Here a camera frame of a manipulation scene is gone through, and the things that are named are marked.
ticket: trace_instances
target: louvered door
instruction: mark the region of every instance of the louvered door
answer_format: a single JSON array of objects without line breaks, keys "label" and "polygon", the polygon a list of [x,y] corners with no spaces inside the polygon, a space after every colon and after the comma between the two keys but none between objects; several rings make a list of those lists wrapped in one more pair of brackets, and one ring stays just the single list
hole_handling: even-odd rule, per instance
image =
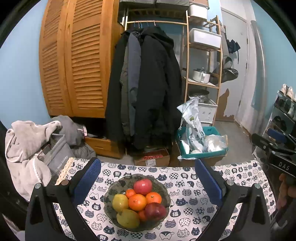
[{"label": "louvered door", "polygon": [[104,118],[114,0],[74,0],[71,4],[66,24],[65,66],[72,110],[75,116]]},{"label": "louvered door", "polygon": [[67,89],[64,42],[68,0],[49,0],[39,41],[39,66],[43,96],[50,115],[72,116]]}]

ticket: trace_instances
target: cat print tablecloth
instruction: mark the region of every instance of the cat print tablecloth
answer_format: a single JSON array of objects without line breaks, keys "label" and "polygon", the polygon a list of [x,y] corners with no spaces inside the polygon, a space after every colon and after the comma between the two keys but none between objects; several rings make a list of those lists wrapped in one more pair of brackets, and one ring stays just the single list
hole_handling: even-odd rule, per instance
[{"label": "cat print tablecloth", "polygon": [[[71,179],[76,171],[81,170],[87,162],[86,159],[73,158],[64,177]],[[273,213],[276,208],[275,199],[267,178],[257,161],[212,168],[219,171],[224,179],[231,179],[238,185],[251,186],[253,183],[259,183],[263,188],[268,213],[269,215]],[[104,214],[103,198],[109,185],[124,175],[134,173],[153,175],[165,185],[171,197],[167,219],[155,229],[141,233],[118,229]],[[59,205],[54,204],[54,208],[65,234],[75,239]],[[241,204],[237,204],[221,239],[230,234],[240,208]],[[100,175],[84,203],[79,205],[77,209],[100,241],[195,241],[216,212],[216,206],[211,204],[205,189],[195,174],[194,167],[138,167],[107,162],[102,162]]]}]

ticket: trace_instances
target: white sneaker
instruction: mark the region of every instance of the white sneaker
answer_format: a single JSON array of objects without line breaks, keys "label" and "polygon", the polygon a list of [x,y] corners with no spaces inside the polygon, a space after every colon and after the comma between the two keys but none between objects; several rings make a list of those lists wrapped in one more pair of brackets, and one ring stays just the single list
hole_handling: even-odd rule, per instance
[{"label": "white sneaker", "polygon": [[289,111],[288,111],[288,116],[290,116],[291,118],[293,118],[294,117],[294,104],[293,103],[291,103],[291,107],[290,107],[290,109],[289,109]]},{"label": "white sneaker", "polygon": [[289,97],[290,99],[293,99],[294,92],[293,92],[293,88],[292,87],[289,87],[288,88],[286,96]]},{"label": "white sneaker", "polygon": [[287,85],[283,84],[283,87],[281,88],[280,92],[282,92],[284,95],[286,95],[287,89],[288,89]]}]

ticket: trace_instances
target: pear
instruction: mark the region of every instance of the pear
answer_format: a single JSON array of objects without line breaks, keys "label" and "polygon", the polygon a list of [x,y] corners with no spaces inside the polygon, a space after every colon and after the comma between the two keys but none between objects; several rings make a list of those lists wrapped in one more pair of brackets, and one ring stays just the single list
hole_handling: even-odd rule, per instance
[{"label": "pear", "polygon": [[116,215],[117,222],[127,229],[135,229],[140,225],[139,215],[130,209],[124,209]]},{"label": "pear", "polygon": [[122,210],[128,208],[128,198],[123,194],[116,194],[112,200],[112,207],[116,212],[122,212]]}]

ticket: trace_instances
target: red apple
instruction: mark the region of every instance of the red apple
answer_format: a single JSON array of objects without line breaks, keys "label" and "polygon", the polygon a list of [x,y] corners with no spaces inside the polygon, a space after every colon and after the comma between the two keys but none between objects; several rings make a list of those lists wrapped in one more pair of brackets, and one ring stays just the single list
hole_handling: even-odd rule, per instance
[{"label": "red apple", "polygon": [[146,218],[152,220],[161,220],[167,215],[166,208],[157,202],[152,202],[146,205],[145,207],[145,216]]},{"label": "red apple", "polygon": [[146,196],[152,191],[152,182],[149,179],[142,179],[133,184],[133,189],[137,194]]}]

